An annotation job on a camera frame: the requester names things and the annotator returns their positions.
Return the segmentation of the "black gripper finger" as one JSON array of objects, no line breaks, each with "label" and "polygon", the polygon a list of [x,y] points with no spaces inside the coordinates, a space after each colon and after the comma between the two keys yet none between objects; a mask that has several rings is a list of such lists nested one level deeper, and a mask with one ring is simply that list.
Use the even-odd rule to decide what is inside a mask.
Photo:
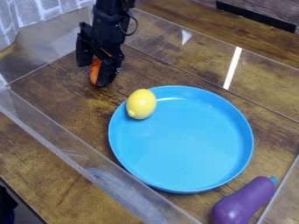
[{"label": "black gripper finger", "polygon": [[77,34],[76,39],[76,62],[79,67],[88,66],[93,59],[92,41],[83,33]]},{"label": "black gripper finger", "polygon": [[97,87],[104,87],[114,81],[120,73],[124,58],[124,55],[119,54],[118,56],[112,56],[106,59],[97,59]]}]

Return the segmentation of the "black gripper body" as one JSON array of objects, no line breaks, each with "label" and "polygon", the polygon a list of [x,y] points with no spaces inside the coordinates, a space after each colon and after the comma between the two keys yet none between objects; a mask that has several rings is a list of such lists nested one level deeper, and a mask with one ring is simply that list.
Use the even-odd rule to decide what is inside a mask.
[{"label": "black gripper body", "polygon": [[79,23],[79,33],[88,36],[92,41],[93,57],[101,56],[99,49],[103,48],[112,56],[123,54],[120,46],[126,41],[130,16],[126,12],[108,15],[97,7],[92,8],[92,24]]}]

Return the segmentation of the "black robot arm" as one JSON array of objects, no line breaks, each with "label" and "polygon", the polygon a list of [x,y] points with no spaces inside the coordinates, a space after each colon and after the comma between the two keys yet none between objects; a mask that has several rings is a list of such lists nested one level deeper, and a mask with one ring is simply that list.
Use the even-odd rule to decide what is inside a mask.
[{"label": "black robot arm", "polygon": [[96,0],[92,7],[92,24],[79,23],[76,61],[79,67],[91,66],[89,82],[104,87],[116,78],[126,58],[122,45],[128,32],[131,9],[136,0]]}]

